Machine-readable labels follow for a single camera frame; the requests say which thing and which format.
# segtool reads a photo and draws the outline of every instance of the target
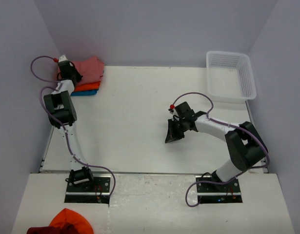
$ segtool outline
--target blue cloth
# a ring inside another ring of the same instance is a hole
[[[99,89],[93,89],[88,91],[79,91],[79,92],[72,92],[71,96],[92,96],[97,94]]]

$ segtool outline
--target folded cloth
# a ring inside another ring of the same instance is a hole
[[[98,89],[88,90],[88,91],[79,91],[79,92],[72,92],[71,96],[92,96],[97,94]]]
[[[95,90],[95,89],[99,89],[99,87],[100,87],[100,81],[76,86],[74,92]]]
[[[104,63],[99,61],[98,57],[92,56],[85,61],[72,61],[77,71],[82,76],[81,81],[76,85],[84,85],[101,81],[103,77]]]
[[[90,223],[80,214],[63,209],[49,227],[30,228],[27,234],[94,234]]]

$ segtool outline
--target pink cloth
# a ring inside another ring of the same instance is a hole
[[[72,61],[75,64],[77,71],[82,77],[77,86],[83,84],[94,83],[101,81],[103,77],[104,63],[101,62],[98,57],[92,56],[85,61]]]

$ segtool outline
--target orange cloth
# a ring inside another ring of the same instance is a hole
[[[67,223],[72,224],[79,234],[94,234],[90,223],[83,216],[67,208],[58,213],[49,226],[62,229]]]
[[[80,85],[80,86],[76,86],[74,92],[99,89],[100,82],[101,81],[90,83],[90,84],[83,84],[83,85]]]

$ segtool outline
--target dark red fabric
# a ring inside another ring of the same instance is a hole
[[[66,223],[62,228],[42,227],[30,228],[26,234],[79,234],[74,225]]]

